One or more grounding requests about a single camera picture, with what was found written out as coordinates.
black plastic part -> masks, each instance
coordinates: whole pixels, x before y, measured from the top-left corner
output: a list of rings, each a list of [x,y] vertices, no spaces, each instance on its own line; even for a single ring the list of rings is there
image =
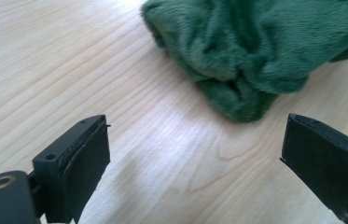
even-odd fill
[[[84,119],[33,159],[36,181],[46,189],[48,222],[78,222],[110,162],[104,115]]]
[[[0,174],[0,223],[39,223],[28,176],[23,171]]]
[[[318,120],[290,114],[281,160],[348,224],[348,136]]]
[[[34,198],[36,215],[41,217],[45,214],[45,211],[48,209],[50,204],[49,197],[47,197],[48,193],[45,188],[37,183],[34,171],[28,174],[28,180],[32,197]]]

green microfiber cloth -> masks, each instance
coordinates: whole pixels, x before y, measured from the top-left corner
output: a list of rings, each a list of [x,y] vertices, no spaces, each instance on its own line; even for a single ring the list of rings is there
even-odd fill
[[[212,105],[260,119],[322,63],[348,59],[348,0],[149,0],[142,15]]]

green cloth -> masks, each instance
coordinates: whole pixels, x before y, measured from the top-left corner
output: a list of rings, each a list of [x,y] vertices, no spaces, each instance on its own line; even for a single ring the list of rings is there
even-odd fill
[[[149,0],[142,15],[212,105],[260,119],[322,63],[348,59],[348,0]]]

wooden table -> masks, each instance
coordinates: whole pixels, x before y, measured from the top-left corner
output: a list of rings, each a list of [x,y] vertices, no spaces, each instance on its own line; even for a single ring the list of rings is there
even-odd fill
[[[112,162],[80,223],[341,223],[278,159],[288,113],[348,134],[348,61],[234,123],[156,47],[143,2],[0,1],[0,173],[106,114]]]

light wood surface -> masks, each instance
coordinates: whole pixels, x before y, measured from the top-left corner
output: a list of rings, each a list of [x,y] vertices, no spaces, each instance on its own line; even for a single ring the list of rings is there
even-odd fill
[[[234,123],[156,47],[143,2],[0,1],[0,173],[106,114],[112,162],[80,223],[341,223],[279,157],[288,113],[348,134],[348,61]]]

